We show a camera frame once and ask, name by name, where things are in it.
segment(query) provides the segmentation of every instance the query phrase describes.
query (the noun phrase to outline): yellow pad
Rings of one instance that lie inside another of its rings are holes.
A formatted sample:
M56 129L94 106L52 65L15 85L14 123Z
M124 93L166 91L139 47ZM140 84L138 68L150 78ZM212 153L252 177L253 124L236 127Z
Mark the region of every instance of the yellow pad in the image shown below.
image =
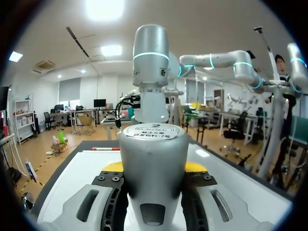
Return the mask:
M106 167L104 167L102 171L123 172L122 162L116 162L116 163L109 164ZM185 171L186 172L202 172L202 171L207 171L207 170L205 167L203 167L200 164L186 162Z
M122 162L116 162L107 165L102 169L102 171L108 171L108 172L123 172L123 165Z
M186 162L185 172L203 172L207 171L205 167L193 162Z

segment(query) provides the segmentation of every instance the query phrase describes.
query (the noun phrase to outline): cable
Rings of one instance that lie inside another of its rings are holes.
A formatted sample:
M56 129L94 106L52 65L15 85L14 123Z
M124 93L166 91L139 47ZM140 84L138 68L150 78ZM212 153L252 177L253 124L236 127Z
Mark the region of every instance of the cable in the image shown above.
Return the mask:
M307 161L305 161L304 163L302 163L301 165L292 165L291 163L290 163L290 165L292 166L292 167L295 167L295 168L301 168L301 167L303 167L305 164L307 163Z

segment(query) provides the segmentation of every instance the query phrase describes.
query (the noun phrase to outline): window blind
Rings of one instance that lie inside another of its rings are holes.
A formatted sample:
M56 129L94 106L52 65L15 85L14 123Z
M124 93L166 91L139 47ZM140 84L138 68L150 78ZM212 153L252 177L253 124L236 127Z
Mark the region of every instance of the window blind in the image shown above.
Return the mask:
M73 78L60 82L59 84L60 102L80 99L80 80L81 78Z

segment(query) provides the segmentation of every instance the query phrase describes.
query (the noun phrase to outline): workbench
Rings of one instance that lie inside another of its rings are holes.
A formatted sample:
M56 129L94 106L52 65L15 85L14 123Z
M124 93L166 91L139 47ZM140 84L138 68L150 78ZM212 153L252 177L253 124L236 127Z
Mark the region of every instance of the workbench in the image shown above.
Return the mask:
M204 148L193 139L189 138L189 142L187 161L205 166L218 184L223 184L248 204L249 214L255 219L277 224L288 211L292 197L284 191ZM121 160L119 151L82 153L92 147L119 147L119 141L83 141L62 162L42 189L31 210L38 218L38 223L54 220L62 212L62 205L68 198L85 184L91 184L104 166ZM129 209L128 215L127 219L131 219ZM180 210L175 218L185 224L185 220L179 219L182 217Z

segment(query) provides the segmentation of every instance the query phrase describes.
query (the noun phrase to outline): wooden chair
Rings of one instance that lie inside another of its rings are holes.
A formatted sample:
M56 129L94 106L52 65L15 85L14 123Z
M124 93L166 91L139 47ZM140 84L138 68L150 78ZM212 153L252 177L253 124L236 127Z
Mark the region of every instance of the wooden chair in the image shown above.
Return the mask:
M94 118L92 118L88 114L81 114L81 113L77 114L77 118L79 119L81 123L81 125L79 125L79 127L81 128L79 135L81 135L82 131L84 131L88 135L91 135L92 132L95 131L93 128L93 123L95 122Z

